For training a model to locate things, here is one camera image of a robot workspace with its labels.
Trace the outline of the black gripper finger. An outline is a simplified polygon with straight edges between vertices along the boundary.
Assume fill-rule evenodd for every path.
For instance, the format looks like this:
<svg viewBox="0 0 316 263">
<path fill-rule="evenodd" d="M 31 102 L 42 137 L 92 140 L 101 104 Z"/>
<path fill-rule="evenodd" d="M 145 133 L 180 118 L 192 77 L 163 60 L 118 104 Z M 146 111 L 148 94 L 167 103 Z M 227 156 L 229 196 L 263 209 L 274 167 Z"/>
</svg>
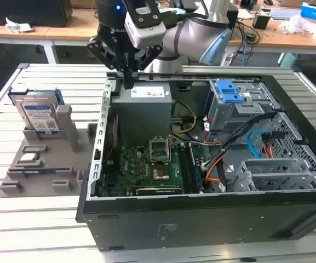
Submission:
<svg viewBox="0 0 316 263">
<path fill-rule="evenodd" d="M 163 47 L 159 44 L 136 49 L 129 53 L 129 88 L 134 85 L 134 78 L 139 70 L 144 70 L 161 52 Z"/>
<path fill-rule="evenodd" d="M 117 36 L 93 36 L 90 38 L 87 48 L 107 68 L 117 71 L 118 76 L 123 79 L 125 89 L 130 88 L 130 72 Z"/>
</svg>

